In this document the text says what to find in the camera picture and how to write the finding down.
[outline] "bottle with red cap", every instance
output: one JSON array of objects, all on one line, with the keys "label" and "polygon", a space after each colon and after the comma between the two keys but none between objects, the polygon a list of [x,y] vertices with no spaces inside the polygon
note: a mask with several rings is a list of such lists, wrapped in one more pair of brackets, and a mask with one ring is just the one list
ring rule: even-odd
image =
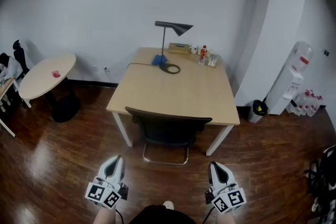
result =
[{"label": "bottle with red cap", "polygon": [[297,72],[303,73],[313,56],[313,49],[304,41],[297,42],[288,57],[287,65]]},{"label": "bottle with red cap", "polygon": [[200,59],[199,59],[198,63],[200,65],[205,65],[206,54],[207,54],[207,49],[206,49],[206,46],[204,45],[203,48],[201,49],[201,53],[199,54]]},{"label": "bottle with red cap", "polygon": [[308,99],[307,106],[306,106],[307,115],[310,117],[312,117],[316,112],[316,101],[317,101],[317,98],[313,90],[310,90],[310,98]]},{"label": "bottle with red cap", "polygon": [[318,111],[322,103],[322,96],[313,96],[309,110],[307,111],[308,116],[312,117]]},{"label": "bottle with red cap", "polygon": [[311,100],[312,100],[312,95],[314,95],[313,91],[310,90],[306,90],[305,91],[305,95],[306,95],[306,99],[304,101],[304,104],[303,104],[303,109],[302,111],[304,112],[304,114],[306,115],[307,114],[307,111],[310,109],[310,104],[311,104]]},{"label": "bottle with red cap", "polygon": [[306,114],[306,110],[304,107],[307,105],[307,100],[309,99],[309,97],[310,93],[308,90],[306,90],[305,92],[298,94],[298,96],[295,98],[294,101],[297,105],[297,107],[295,108],[296,115],[299,114],[304,116]]}]

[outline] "wooden desk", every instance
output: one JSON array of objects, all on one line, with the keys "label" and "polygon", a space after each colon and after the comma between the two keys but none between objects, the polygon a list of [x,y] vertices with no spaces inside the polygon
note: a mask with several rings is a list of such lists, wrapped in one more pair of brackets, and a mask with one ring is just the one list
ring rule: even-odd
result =
[{"label": "wooden desk", "polygon": [[[9,87],[14,84],[14,87],[16,88],[16,90],[18,90],[18,85],[16,83],[16,81],[14,80],[14,78],[11,78],[9,80],[6,81],[5,84],[3,84],[0,87],[0,100],[2,99],[2,97],[5,95],[5,93],[8,91]],[[29,101],[24,100],[26,102],[26,104],[28,105],[29,108],[31,108],[32,106],[30,105]],[[11,131],[11,129],[0,119],[0,124],[12,135],[15,137],[15,133],[13,133]]]},{"label": "wooden desk", "polygon": [[[76,63],[76,55],[62,54],[51,59],[44,59],[35,65],[23,78],[19,95],[24,99],[34,99],[44,95],[53,108],[51,116],[56,122],[65,122],[72,119],[80,108],[80,100],[75,95],[67,74]],[[53,71],[58,71],[60,76],[52,76]],[[51,89],[62,81],[68,85],[69,95],[56,100]]]},{"label": "wooden desk", "polygon": [[[151,63],[159,48],[140,48],[132,62]],[[128,114],[125,106],[168,115],[192,116],[213,120],[209,124],[226,125],[207,150],[210,156],[234,125],[239,125],[235,100],[221,59],[216,68],[198,64],[198,55],[164,52],[170,63],[181,68],[168,74],[160,68],[129,65],[116,88],[107,110],[113,116],[129,146],[132,146],[118,113]]]}]

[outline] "white round table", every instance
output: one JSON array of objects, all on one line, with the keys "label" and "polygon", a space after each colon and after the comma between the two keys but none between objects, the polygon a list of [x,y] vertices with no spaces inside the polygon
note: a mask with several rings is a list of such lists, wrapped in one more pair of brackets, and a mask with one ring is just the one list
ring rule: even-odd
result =
[{"label": "white round table", "polygon": [[[52,118],[56,122],[72,119],[80,108],[80,100],[67,79],[67,74],[75,63],[74,54],[62,54],[52,59],[42,60],[24,76],[19,87],[19,95],[28,100],[44,95],[53,108]],[[58,71],[60,76],[55,78],[52,75],[53,71]],[[63,80],[67,82],[69,95],[56,101],[50,90]]]}]

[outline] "black lamp shade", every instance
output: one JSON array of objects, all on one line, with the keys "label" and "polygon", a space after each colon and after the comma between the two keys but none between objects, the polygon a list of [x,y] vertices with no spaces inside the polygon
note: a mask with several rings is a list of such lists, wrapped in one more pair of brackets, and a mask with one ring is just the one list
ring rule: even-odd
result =
[{"label": "black lamp shade", "polygon": [[156,25],[156,26],[161,26],[161,27],[172,28],[178,36],[184,34],[184,33],[187,32],[190,28],[193,27],[193,25],[161,22],[161,21],[159,21],[159,20],[157,20],[157,21],[155,22],[155,25]]},{"label": "black lamp shade", "polygon": [[14,44],[13,44],[13,50],[17,50],[19,49],[21,46],[20,46],[20,42],[19,40],[15,41]]}]

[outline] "cup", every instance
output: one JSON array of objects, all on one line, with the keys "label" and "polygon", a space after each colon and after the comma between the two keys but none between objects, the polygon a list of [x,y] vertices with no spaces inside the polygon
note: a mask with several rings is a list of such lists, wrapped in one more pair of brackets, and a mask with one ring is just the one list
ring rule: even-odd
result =
[{"label": "cup", "polygon": [[196,54],[197,51],[198,51],[198,45],[189,46],[189,52],[191,52],[192,54]]}]

